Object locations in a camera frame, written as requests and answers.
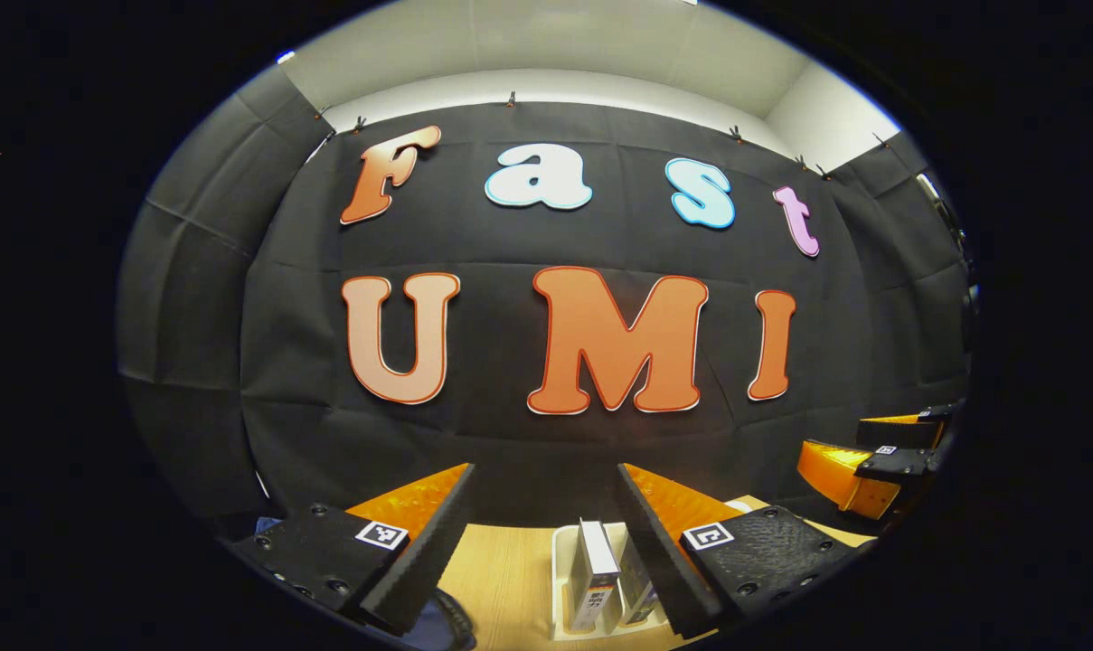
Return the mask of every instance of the orange letter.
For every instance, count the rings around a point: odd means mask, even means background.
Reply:
[[[795,297],[786,292],[760,292],[755,305],[764,320],[760,370],[748,387],[751,400],[769,400],[787,392],[787,339],[790,333]]]
[[[357,189],[353,191],[353,200],[341,212],[341,223],[377,217],[389,209],[393,198],[385,193],[386,180],[393,177],[395,188],[409,180],[413,164],[418,162],[418,150],[413,145],[427,150],[437,144],[438,140],[442,140],[442,129],[426,127],[365,150],[361,154],[361,161],[365,161],[365,165],[362,165],[361,177],[357,178]]]
[[[599,399],[611,412],[624,402],[647,359],[650,368],[645,386],[634,396],[636,407],[682,412],[698,404],[695,348],[698,310],[707,301],[707,286],[701,281],[685,275],[659,277],[630,328],[607,281],[593,269],[543,269],[534,275],[534,289],[550,305],[550,333],[542,387],[526,399],[531,412],[586,412],[590,395],[578,388],[583,358]]]
[[[351,277],[341,286],[348,310],[349,365],[359,382],[385,400],[419,404],[433,399],[446,383],[446,305],[462,283],[448,273],[419,273],[406,281],[406,296],[413,299],[416,354],[413,370],[398,374],[381,358],[381,301],[389,296],[389,281],[367,275]]]

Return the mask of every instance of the small box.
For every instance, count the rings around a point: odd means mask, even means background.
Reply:
[[[628,627],[646,622],[658,603],[658,593],[630,535],[622,548],[620,592],[622,593],[620,626]]]
[[[620,566],[601,522],[578,522],[578,545],[571,569],[571,630],[591,630],[614,592]]]

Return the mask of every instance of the blue letter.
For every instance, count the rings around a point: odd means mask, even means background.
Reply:
[[[671,205],[686,223],[727,228],[734,222],[734,203],[727,192],[731,181],[715,165],[674,159],[667,164],[667,180],[681,190],[671,194]]]

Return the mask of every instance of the pink letter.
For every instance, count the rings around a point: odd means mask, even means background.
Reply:
[[[795,246],[799,247],[802,255],[807,257],[818,256],[819,239],[812,238],[811,234],[808,234],[808,224],[802,221],[803,217],[810,217],[811,215],[808,212],[808,204],[799,201],[795,197],[795,190],[787,186],[775,190],[771,193],[771,197],[775,198],[775,202],[780,203],[783,213],[787,215],[787,227],[791,230],[791,239],[795,239]]]

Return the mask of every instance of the white wall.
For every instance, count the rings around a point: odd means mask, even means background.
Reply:
[[[835,169],[889,140],[901,128],[881,108],[819,62],[810,61],[778,104],[766,125],[808,165]]]
[[[633,108],[727,133],[738,125],[744,140],[773,152],[795,157],[797,152],[772,131],[764,120],[738,108],[707,99],[693,92],[659,85],[640,79],[592,71],[500,70],[472,71],[425,79],[373,92],[351,103],[328,108],[326,119],[337,131],[348,131],[364,116],[366,123],[392,117],[465,104],[505,103],[510,92],[518,103],[581,103]]]

